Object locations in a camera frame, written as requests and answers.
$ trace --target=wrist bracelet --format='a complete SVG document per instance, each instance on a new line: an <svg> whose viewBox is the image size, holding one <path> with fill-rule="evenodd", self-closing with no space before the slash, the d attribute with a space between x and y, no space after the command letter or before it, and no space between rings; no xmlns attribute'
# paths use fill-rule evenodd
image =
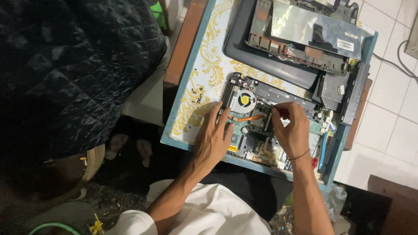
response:
<svg viewBox="0 0 418 235"><path fill-rule="evenodd" d="M289 161L296 161L296 160L298 160L298 159L302 158L303 156L307 155L310 151L311 151L311 149L310 149L310 148L308 148L308 151L306 151L306 153L304 153L302 156L297 157L297 158L292 159L292 160L290 160L287 156L286 156L286 157L287 157L287 159L288 159Z"/></svg>

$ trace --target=man's right hand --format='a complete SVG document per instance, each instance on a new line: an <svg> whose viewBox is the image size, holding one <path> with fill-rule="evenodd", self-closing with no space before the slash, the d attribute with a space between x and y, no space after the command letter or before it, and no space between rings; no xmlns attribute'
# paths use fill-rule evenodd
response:
<svg viewBox="0 0 418 235"><path fill-rule="evenodd" d="M290 123L284 127L280 112L288 111ZM309 120L296 102L277 104L272 108L274 134L289 160L302 156L309 149Z"/></svg>

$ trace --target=disassembled laptop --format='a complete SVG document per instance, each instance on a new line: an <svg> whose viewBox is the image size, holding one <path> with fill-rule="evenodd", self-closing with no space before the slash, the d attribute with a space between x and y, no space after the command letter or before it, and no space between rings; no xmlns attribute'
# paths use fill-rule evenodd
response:
<svg viewBox="0 0 418 235"><path fill-rule="evenodd" d="M334 6L309 0L257 1L245 44L292 66L317 69L316 84L311 97L301 98L241 73L231 74L222 95L222 108L231 107L228 122L235 122L228 154L291 173L274 135L271 108L295 101L309 118L313 168L321 179L338 125L350 126L356 118L370 68L360 59L364 39L372 35L356 26L358 10L356 3L340 0Z"/></svg>

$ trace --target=plastic bag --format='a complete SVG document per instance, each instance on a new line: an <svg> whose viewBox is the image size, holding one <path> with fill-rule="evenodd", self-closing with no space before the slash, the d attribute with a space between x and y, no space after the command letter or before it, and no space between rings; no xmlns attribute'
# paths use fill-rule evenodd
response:
<svg viewBox="0 0 418 235"><path fill-rule="evenodd" d="M347 192L343 187L332 184L329 192L321 191L321 193L328 210L329 218L332 222L335 222L337 218L340 217L339 214L341 213L345 199L347 198Z"/></svg>

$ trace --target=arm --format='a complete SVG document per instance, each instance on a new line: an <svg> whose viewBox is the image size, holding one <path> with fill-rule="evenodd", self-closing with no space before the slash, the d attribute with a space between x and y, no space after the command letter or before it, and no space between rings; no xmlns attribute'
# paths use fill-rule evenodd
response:
<svg viewBox="0 0 418 235"><path fill-rule="evenodd" d="M280 120L282 110L290 114L290 123L286 127ZM309 120L303 107L296 102L282 103L275 105L272 113L275 135L289 160L306 153L309 149ZM297 235L333 235L334 230L311 161L310 154L291 161L295 232Z"/></svg>
<svg viewBox="0 0 418 235"><path fill-rule="evenodd" d="M183 207L187 196L218 164L229 148L234 125L228 126L225 138L224 128L231 109L225 109L218 123L215 124L221 106L222 102L217 103L205 115L202 127L196 136L193 158L188 166L146 210L157 226L158 235L169 233L176 214Z"/></svg>

